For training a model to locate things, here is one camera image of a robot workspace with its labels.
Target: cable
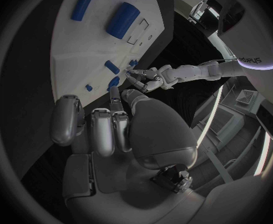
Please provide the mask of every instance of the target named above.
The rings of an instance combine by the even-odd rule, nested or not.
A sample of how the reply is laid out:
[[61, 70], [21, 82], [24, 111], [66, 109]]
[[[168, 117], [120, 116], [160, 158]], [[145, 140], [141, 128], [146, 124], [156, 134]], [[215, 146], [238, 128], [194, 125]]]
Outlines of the cable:
[[[211, 61], [227, 61], [227, 60], [237, 60], [237, 58], [233, 58], [233, 59], [215, 59], [215, 60], [211, 60]], [[205, 62], [199, 64], [198, 66], [202, 66], [205, 63], [208, 63], [208, 62], [211, 62], [211, 61], [205, 61]]]

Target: curved light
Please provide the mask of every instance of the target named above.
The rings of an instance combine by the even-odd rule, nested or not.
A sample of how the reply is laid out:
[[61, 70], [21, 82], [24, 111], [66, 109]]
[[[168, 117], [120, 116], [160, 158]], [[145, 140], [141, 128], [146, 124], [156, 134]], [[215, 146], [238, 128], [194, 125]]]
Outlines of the curved light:
[[211, 122], [213, 120], [213, 117], [215, 115], [217, 107], [219, 105], [219, 101], [220, 101], [220, 97], [221, 97], [221, 94], [222, 94], [222, 90], [223, 90], [223, 86], [221, 86], [220, 89], [219, 89], [218, 95], [216, 97], [216, 100], [215, 100], [214, 106], [212, 108], [211, 114], [209, 116], [209, 119], [207, 121], [207, 124], [205, 125], [205, 127], [204, 127], [204, 129], [203, 129], [203, 131], [202, 131], [202, 133], [201, 133], [198, 141], [197, 141], [197, 148], [200, 146], [201, 142], [203, 141], [203, 139], [204, 139], [204, 137], [205, 137], [205, 135], [207, 133], [207, 130], [209, 129], [209, 126], [211, 125]]
[[258, 166], [257, 166], [254, 176], [261, 174], [261, 172], [263, 170], [265, 160], [267, 157], [267, 153], [269, 151], [270, 141], [271, 141], [271, 137], [266, 132], [261, 157], [260, 157], [260, 160], [259, 160], [259, 163], [258, 163]]
[[245, 68], [248, 68], [248, 69], [252, 69], [252, 70], [261, 70], [261, 71], [264, 71], [264, 70], [272, 70], [273, 69], [273, 66], [268, 66], [268, 67], [255, 67], [255, 66], [248, 66], [248, 65], [245, 65], [244, 63], [240, 62], [239, 60], [237, 60], [238, 63], [245, 67]]

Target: white robotic arm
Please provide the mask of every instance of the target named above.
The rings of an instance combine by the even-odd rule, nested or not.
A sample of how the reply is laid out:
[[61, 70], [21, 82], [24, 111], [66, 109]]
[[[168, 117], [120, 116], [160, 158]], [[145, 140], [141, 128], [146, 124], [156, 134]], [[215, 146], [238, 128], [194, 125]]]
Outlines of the white robotic arm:
[[[148, 78], [152, 81], [143, 84], [139, 79], [135, 79], [130, 74], [138, 74], [141, 78]], [[170, 65], [165, 65], [159, 70], [129, 70], [127, 79], [142, 92], [147, 93], [161, 87], [165, 90], [173, 89], [172, 86], [187, 81], [207, 80], [215, 81], [221, 77], [244, 76], [242, 67], [237, 60], [218, 63], [217, 61], [206, 62], [203, 65], [192, 66], [183, 65], [173, 69]]]

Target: logo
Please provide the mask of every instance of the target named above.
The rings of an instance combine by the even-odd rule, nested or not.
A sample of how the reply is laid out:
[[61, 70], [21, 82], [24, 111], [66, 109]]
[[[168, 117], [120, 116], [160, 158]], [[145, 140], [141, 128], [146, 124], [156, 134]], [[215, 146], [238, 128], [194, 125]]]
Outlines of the logo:
[[251, 62], [254, 62], [254, 63], [257, 63], [258, 64], [258, 62], [260, 63], [260, 62], [262, 62], [262, 60], [260, 60], [260, 57], [258, 57], [258, 58], [238, 58], [238, 60], [240, 60], [240, 61], [243, 61], [243, 62], [249, 62], [249, 63], [251, 63]]

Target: white board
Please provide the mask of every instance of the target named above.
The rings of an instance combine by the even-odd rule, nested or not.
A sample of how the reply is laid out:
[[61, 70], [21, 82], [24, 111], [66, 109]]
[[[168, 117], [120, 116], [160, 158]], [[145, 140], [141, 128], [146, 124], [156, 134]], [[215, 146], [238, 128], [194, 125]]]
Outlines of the white board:
[[[71, 20], [78, 0], [64, 0], [59, 10], [51, 41], [50, 72], [55, 101], [62, 95], [77, 95], [85, 107], [107, 93], [112, 78], [126, 79], [125, 68], [130, 60], [140, 60], [164, 30], [156, 0], [91, 0], [82, 21]], [[106, 32], [106, 28], [123, 2], [140, 10], [135, 22], [146, 19], [149, 26], [137, 42], [127, 43], [129, 33], [139, 33], [135, 22], [122, 40]], [[110, 60], [120, 72], [115, 75], [104, 66]], [[86, 85], [93, 87], [87, 91]]]

